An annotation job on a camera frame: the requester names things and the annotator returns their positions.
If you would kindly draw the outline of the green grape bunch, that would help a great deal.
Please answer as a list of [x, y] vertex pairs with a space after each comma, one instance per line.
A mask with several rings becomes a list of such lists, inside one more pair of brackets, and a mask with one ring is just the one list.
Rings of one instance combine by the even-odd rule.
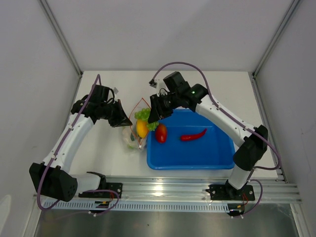
[[156, 122], [148, 123], [150, 112], [151, 112], [150, 108], [142, 108], [141, 110], [137, 111], [134, 114], [134, 118], [143, 122], [145, 127], [149, 131], [154, 131], [159, 125], [159, 122], [156, 121]]

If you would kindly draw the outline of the yellow mango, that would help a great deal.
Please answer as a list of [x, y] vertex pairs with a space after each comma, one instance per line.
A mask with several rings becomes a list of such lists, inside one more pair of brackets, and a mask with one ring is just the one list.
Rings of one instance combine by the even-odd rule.
[[138, 134], [139, 137], [141, 138], [145, 138], [148, 133], [149, 133], [149, 130], [147, 128], [147, 122], [144, 121], [144, 120], [141, 120], [141, 119], [138, 119], [137, 122], [136, 122], [136, 132]]

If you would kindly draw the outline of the red tomato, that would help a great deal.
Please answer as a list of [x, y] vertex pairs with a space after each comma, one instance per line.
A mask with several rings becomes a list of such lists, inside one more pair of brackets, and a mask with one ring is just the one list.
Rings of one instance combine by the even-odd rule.
[[164, 124], [160, 123], [155, 130], [156, 141], [163, 144], [167, 139], [167, 128]]

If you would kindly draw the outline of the clear zip bag orange zipper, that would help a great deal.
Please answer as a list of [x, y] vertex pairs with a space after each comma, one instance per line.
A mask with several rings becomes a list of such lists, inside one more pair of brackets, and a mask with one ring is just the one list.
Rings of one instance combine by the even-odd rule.
[[132, 122], [132, 126], [125, 126], [125, 127], [130, 128], [131, 132], [133, 133], [134, 137], [137, 139], [137, 142], [138, 142], [138, 148], [137, 149], [130, 149], [129, 148], [130, 150], [133, 150], [133, 151], [142, 151], [142, 150], [144, 150], [146, 148], [146, 144], [147, 144], [147, 136], [145, 138], [141, 138], [141, 137], [138, 136], [138, 134], [136, 132], [137, 119], [134, 118], [134, 114], [137, 111], [141, 110], [142, 108], [151, 108], [149, 103], [144, 98], [141, 98], [136, 103], [136, 105], [133, 107], [133, 109], [131, 110], [131, 112], [129, 114], [129, 119]]

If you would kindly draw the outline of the red chili pepper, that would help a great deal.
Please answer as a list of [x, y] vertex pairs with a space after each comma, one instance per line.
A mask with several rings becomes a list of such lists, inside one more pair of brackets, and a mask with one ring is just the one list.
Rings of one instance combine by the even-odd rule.
[[201, 137], [203, 137], [207, 132], [207, 128], [205, 128], [202, 132], [200, 133], [197, 133], [197, 134], [186, 134], [186, 135], [182, 135], [180, 137], [180, 140], [181, 141], [193, 141], [193, 140], [196, 140], [196, 139], [199, 139]]

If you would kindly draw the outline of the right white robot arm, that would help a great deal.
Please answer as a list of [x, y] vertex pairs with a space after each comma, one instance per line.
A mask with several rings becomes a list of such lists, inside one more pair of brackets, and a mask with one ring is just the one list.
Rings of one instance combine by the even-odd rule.
[[173, 72], [163, 80], [151, 79], [149, 84], [156, 89], [156, 93], [150, 96], [149, 123], [165, 119], [175, 109], [183, 107], [214, 123], [238, 146], [233, 156], [235, 165], [226, 181], [225, 192], [231, 199], [241, 196], [255, 165], [267, 151], [266, 127], [254, 127], [230, 114], [226, 107], [209, 95], [206, 87], [201, 84], [190, 86], [180, 72]]

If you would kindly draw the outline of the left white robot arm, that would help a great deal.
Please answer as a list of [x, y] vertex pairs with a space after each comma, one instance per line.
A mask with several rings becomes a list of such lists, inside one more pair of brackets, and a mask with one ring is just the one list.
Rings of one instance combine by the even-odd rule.
[[115, 91], [96, 85], [73, 104], [68, 123], [51, 152], [41, 163], [30, 166], [29, 173], [38, 196], [68, 202], [76, 194], [85, 196], [89, 190], [98, 198], [106, 194], [105, 175], [92, 171], [84, 175], [69, 174], [82, 141], [101, 119], [107, 120], [111, 127], [132, 125], [121, 101], [115, 98]]

